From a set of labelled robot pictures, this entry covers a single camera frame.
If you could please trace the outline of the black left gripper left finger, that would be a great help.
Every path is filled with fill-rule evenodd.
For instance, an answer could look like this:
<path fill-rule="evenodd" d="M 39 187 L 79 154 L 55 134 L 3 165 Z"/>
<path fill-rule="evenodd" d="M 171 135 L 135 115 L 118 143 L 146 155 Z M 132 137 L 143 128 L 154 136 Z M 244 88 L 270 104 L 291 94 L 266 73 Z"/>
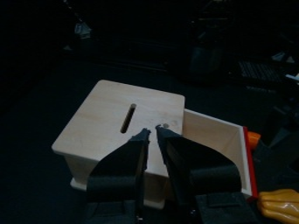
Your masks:
<path fill-rule="evenodd" d="M 150 134 L 150 129 L 142 129 L 98 162 L 88 175 L 83 224 L 139 224 L 143 221 Z"/>

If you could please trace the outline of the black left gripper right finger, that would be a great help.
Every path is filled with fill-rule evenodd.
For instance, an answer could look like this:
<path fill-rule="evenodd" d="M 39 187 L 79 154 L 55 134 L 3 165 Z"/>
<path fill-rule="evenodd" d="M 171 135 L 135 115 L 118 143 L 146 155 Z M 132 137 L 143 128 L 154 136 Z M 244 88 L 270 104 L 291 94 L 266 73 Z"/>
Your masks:
<path fill-rule="evenodd" d="M 180 223 L 258 224 L 235 163 L 163 126 L 155 130 Z"/>

